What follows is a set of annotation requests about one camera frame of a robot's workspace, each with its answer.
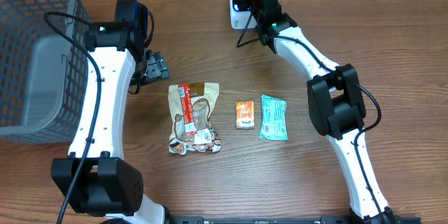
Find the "beige snack pouch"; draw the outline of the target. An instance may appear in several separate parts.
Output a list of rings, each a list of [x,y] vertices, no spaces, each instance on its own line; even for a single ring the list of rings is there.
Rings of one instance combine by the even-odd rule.
[[[193,116],[197,133],[187,136],[178,86],[169,86],[168,102],[172,120],[169,136],[169,152],[185,155],[187,152],[217,153],[221,150],[221,141],[212,127],[210,117],[220,93],[217,83],[189,83]]]

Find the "teal tissue packet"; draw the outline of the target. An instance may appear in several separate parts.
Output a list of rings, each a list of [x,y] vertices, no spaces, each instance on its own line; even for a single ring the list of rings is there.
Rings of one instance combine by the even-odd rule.
[[[259,139],[271,141],[287,141],[285,100],[271,97],[266,94],[261,96],[262,125]]]

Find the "red candy bar wrapper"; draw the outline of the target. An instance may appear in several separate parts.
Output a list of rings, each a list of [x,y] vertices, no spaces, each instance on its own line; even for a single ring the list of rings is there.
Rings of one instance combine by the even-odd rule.
[[[189,83],[180,84],[178,86],[178,91],[183,110],[185,134],[187,136],[194,135],[197,133],[197,128],[195,126],[195,119],[193,116],[193,105],[190,95],[190,84]]]

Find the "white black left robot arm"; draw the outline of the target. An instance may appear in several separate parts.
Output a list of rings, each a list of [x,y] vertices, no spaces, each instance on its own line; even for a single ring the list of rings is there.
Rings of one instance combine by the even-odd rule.
[[[144,194],[141,172],[124,160],[123,121],[130,87],[170,77],[161,52],[148,49],[153,14],[137,0],[119,0],[112,22],[84,21],[84,44],[69,42],[88,59],[87,87],[75,137],[66,158],[52,161],[51,176],[67,207],[106,223],[173,223],[167,207]]]

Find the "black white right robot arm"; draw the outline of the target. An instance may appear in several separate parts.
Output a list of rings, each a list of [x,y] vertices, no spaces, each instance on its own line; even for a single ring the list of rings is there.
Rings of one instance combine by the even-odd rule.
[[[379,189],[365,143],[364,97],[356,69],[328,59],[312,45],[279,0],[230,0],[234,29],[254,28],[256,40],[287,60],[307,81],[309,117],[330,142],[349,190],[352,223],[396,223]]]

